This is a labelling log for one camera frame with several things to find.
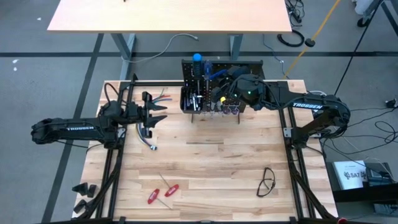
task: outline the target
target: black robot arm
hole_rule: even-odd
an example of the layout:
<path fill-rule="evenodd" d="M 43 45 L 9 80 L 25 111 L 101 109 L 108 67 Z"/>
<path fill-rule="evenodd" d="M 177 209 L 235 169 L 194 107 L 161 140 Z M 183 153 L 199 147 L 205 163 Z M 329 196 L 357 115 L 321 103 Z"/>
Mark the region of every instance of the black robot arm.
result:
<path fill-rule="evenodd" d="M 122 142 L 119 138 L 123 134 L 119 125 L 143 123 L 141 129 L 145 138 L 151 138 L 156 123 L 166 118 L 166 115 L 152 117 L 150 110 L 164 110 L 164 106 L 157 106 L 152 102 L 152 95 L 142 93 L 144 106 L 138 106 L 135 102 L 127 103 L 123 109 L 121 99 L 110 101 L 101 107 L 97 118 L 80 119 L 44 119 L 32 127 L 32 140 L 36 144 L 47 144 L 59 140 L 87 140 L 99 141 L 107 149 L 119 149 Z"/>
<path fill-rule="evenodd" d="M 225 97 L 239 98 L 255 111 L 262 108 L 282 110 L 290 106 L 318 110 L 313 121 L 304 127 L 288 130 L 289 133 L 286 134 L 291 136 L 293 146 L 305 147 L 309 136 L 313 134 L 338 136 L 347 128 L 351 113 L 348 107 L 334 95 L 294 93 L 289 91 L 287 82 L 265 82 L 261 77 L 253 74 L 239 75 L 235 79 L 233 76 L 228 76 L 223 79 L 229 81 L 213 89 L 211 100 L 214 103 Z M 329 126 L 337 126 L 339 129 L 330 133 L 326 129 Z"/>

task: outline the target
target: screwdriver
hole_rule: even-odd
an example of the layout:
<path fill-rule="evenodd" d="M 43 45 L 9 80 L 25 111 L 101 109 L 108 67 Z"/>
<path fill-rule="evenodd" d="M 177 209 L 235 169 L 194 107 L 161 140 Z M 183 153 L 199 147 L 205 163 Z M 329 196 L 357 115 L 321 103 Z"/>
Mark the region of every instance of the screwdriver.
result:
<path fill-rule="evenodd" d="M 180 186 L 178 184 L 174 185 L 173 187 L 170 187 L 169 183 L 167 183 L 167 181 L 163 178 L 162 174 L 159 173 L 159 175 L 163 179 L 163 181 L 166 183 L 166 185 L 169 187 L 166 194 L 164 194 L 166 197 L 171 196 L 172 194 L 174 194 L 174 192 L 176 192 L 180 188 Z"/>
<path fill-rule="evenodd" d="M 164 202 L 161 201 L 159 198 L 157 198 L 159 192 L 160 192 L 159 189 L 155 189 L 155 190 L 151 193 L 151 195 L 150 195 L 149 198 L 148 198 L 148 204 L 150 205 L 152 202 L 154 202 L 154 201 L 157 199 L 157 200 L 160 201 L 162 204 L 164 204 L 167 208 L 172 209 L 172 208 L 170 208 L 168 205 L 166 205 L 166 203 L 164 203 Z"/>

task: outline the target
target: wooden table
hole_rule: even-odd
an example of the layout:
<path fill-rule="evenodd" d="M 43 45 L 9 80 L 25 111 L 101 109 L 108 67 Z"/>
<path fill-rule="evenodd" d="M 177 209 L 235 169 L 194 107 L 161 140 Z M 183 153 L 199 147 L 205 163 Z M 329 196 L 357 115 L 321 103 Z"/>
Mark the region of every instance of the wooden table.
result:
<path fill-rule="evenodd" d="M 306 91 L 303 80 L 288 82 L 291 91 Z M 120 81 L 110 83 L 118 88 Z M 117 220 L 125 216 L 127 220 L 145 221 L 287 221 L 289 217 L 296 216 L 278 111 L 247 108 L 241 114 L 240 124 L 236 116 L 210 119 L 210 115 L 199 114 L 191 123 L 190 114 L 183 114 L 180 110 L 180 88 L 165 86 L 164 93 L 171 95 L 173 101 L 159 103 L 168 109 L 154 112 L 168 115 L 153 129 L 153 138 L 149 139 L 158 147 L 157 151 L 151 151 L 138 140 L 134 125 L 128 126 L 114 218 Z M 142 103 L 143 91 L 157 96 L 162 87 L 134 87 L 134 101 L 138 104 Z M 109 96 L 111 100 L 117 98 L 112 91 L 109 91 Z M 106 98 L 102 94 L 99 105 L 105 103 Z M 294 112 L 297 126 L 313 119 L 310 110 L 295 108 Z M 315 139 L 310 139 L 308 145 L 320 149 Z M 106 153 L 101 146 L 89 151 L 82 183 L 101 185 Z M 323 157 L 309 149 L 304 149 L 303 154 L 310 188 L 326 209 L 337 216 Z M 276 186 L 270 195 L 259 198 L 256 189 L 265 167 L 275 172 Z M 180 185 L 180 190 L 171 197 L 163 196 L 167 186 L 159 172 L 170 185 Z M 147 204 L 148 196 L 155 188 L 161 190 L 160 198 L 172 210 L 160 202 Z M 103 214 L 108 211 L 109 195 Z M 78 195 L 76 202 L 83 198 Z M 304 214 L 308 216 L 303 192 L 301 199 Z"/>
<path fill-rule="evenodd" d="M 61 0 L 48 30 L 110 33 L 126 60 L 135 35 L 127 44 L 121 33 L 233 34 L 230 50 L 236 60 L 243 33 L 292 31 L 284 0 Z M 129 65 L 123 64 L 122 80 Z"/>

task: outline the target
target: desk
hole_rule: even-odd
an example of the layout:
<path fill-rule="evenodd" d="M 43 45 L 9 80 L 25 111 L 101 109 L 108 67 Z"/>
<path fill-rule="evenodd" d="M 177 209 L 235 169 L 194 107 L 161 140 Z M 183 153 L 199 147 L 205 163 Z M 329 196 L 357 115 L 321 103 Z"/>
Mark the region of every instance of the desk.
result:
<path fill-rule="evenodd" d="M 243 33 L 292 31 L 284 0 L 61 0 L 48 30 L 110 33 L 126 60 L 135 35 L 126 43 L 121 33 L 233 34 L 230 50 L 236 60 Z M 121 80 L 129 67 L 123 63 Z"/>
<path fill-rule="evenodd" d="M 291 91 L 305 92 L 303 80 L 288 82 Z M 110 83 L 117 89 L 120 85 L 120 81 Z M 133 98 L 138 104 L 142 103 L 143 91 L 155 97 L 163 88 L 173 100 L 159 103 L 167 110 L 154 112 L 168 115 L 156 125 L 153 138 L 149 139 L 158 147 L 157 151 L 141 144 L 134 125 L 127 128 L 115 220 L 124 216 L 127 220 L 145 221 L 288 221 L 297 216 L 278 111 L 247 108 L 241 114 L 240 124 L 236 116 L 210 119 L 210 115 L 197 114 L 191 123 L 191 115 L 180 110 L 181 87 L 167 86 L 167 82 L 164 85 L 134 87 Z M 115 93 L 108 93 L 111 100 L 116 100 Z M 103 93 L 99 105 L 105 103 Z M 313 119 L 310 110 L 295 108 L 294 113 L 297 126 Z M 310 139 L 308 145 L 320 149 L 315 139 Z M 101 185 L 106 154 L 101 146 L 88 152 L 81 182 Z M 310 188 L 326 209 L 337 216 L 323 157 L 309 149 L 304 149 L 303 154 Z M 256 189 L 265 167 L 275 172 L 276 186 L 271 194 L 258 198 Z M 167 186 L 159 172 L 170 185 L 180 185 L 180 190 L 169 198 L 163 196 Z M 173 210 L 159 202 L 147 204 L 155 188 L 161 190 L 160 198 Z M 108 211 L 110 191 L 103 214 Z M 304 214 L 308 216 L 305 197 L 303 192 L 300 194 Z M 76 203 L 81 199 L 90 200 L 78 195 Z"/>

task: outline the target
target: black metal frame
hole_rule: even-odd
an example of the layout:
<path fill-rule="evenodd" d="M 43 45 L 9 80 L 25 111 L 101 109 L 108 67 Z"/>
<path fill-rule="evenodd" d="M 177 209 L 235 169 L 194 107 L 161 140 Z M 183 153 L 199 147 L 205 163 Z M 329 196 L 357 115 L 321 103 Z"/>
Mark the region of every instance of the black metal frame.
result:
<path fill-rule="evenodd" d="M 134 86 L 183 86 L 184 82 L 183 81 L 175 81 L 175 82 L 158 82 L 158 81 L 139 81 L 137 80 L 137 77 L 134 76 L 131 82 L 122 82 L 120 87 L 119 87 L 119 95 L 123 96 L 123 90 L 126 89 L 126 87 L 129 86 L 129 94 L 127 96 L 127 101 L 131 101 L 132 99 L 132 89 Z M 295 122 L 295 117 L 294 117 L 294 112 L 293 108 L 288 108 L 289 112 L 289 118 L 290 118 L 290 123 L 292 128 L 296 127 L 296 122 Z M 280 116 L 280 123 L 282 126 L 282 132 L 284 128 L 287 128 L 286 125 L 286 119 L 285 119 L 285 114 L 283 110 L 279 110 L 279 116 Z M 307 177 L 307 172 L 305 170 L 305 162 L 303 158 L 303 154 L 301 149 L 296 149 L 297 151 L 297 157 L 298 157 L 298 165 L 300 167 L 300 173 L 295 167 L 294 164 L 294 159 L 293 159 L 293 154 L 292 151 L 294 148 L 291 145 L 291 138 L 284 136 L 284 143 L 285 143 L 285 150 L 286 150 L 286 155 L 287 155 L 287 162 L 289 165 L 289 172 L 290 172 L 290 179 L 292 183 L 292 190 L 293 190 L 293 195 L 294 195 L 294 201 L 295 201 L 295 207 L 297 210 L 297 218 L 296 220 L 295 217 L 290 217 L 290 221 L 286 222 L 136 222 L 136 221 L 125 221 L 125 217 L 121 217 L 120 221 L 113 221 L 113 215 L 114 215 L 114 209 L 115 209 L 115 204 L 116 204 L 116 195 L 118 192 L 118 183 L 119 183 L 119 174 L 121 170 L 121 161 L 123 159 L 123 151 L 124 151 L 124 140 L 125 136 L 123 136 L 123 146 L 119 149 L 117 158 L 116 158 L 116 164 L 115 167 L 112 171 L 111 174 L 111 161 L 112 161 L 112 156 L 113 156 L 113 151 L 108 151 L 106 160 L 105 160 L 105 166 L 104 166 L 104 172 L 103 172 L 103 180 L 101 184 L 101 190 L 98 193 L 97 197 L 103 196 L 99 202 L 97 202 L 97 205 L 94 206 L 92 209 L 96 209 L 96 216 L 94 219 L 90 219 L 91 215 L 87 215 L 85 217 L 81 217 L 78 219 L 72 219 L 70 221 L 64 221 L 64 222 L 52 222 L 56 224 L 82 224 L 82 223 L 95 223 L 95 224 L 105 224 L 105 223 L 118 223 L 118 224 L 124 224 L 124 223 L 132 223 L 132 224 L 161 224 L 161 223 L 166 223 L 166 224 L 177 224 L 177 223 L 184 223 L 184 224 L 224 224 L 224 223 L 233 223 L 233 224 L 248 224 L 248 223 L 255 223 L 255 224 L 295 224 L 295 223 L 306 223 L 306 224 L 316 224 L 316 223 L 330 223 L 330 224 L 335 224 L 335 223 L 340 223 L 340 220 L 338 218 L 335 218 L 333 215 L 329 214 L 325 208 L 321 205 L 321 203 L 318 201 L 316 196 L 312 193 L 310 190 L 310 187 L 308 186 L 308 177 Z M 113 185 L 112 191 L 111 191 L 111 197 L 110 197 L 110 203 L 109 203 L 109 209 L 108 209 L 108 214 L 106 218 L 102 218 L 102 211 L 103 211 L 103 204 L 104 204 L 104 195 L 106 191 L 109 189 L 110 185 Z M 301 186 L 302 190 L 305 192 L 305 197 L 307 201 L 307 205 L 309 208 L 309 218 L 305 218 L 301 206 L 301 199 L 300 199 L 300 194 L 299 194 L 299 186 Z M 320 215 L 322 216 L 323 219 L 318 219 L 315 218 L 315 210 L 314 207 L 318 210 Z M 347 222 L 341 222 L 341 223 L 351 223 L 351 224 L 360 224 L 362 222 L 352 222 L 352 221 L 347 221 Z"/>

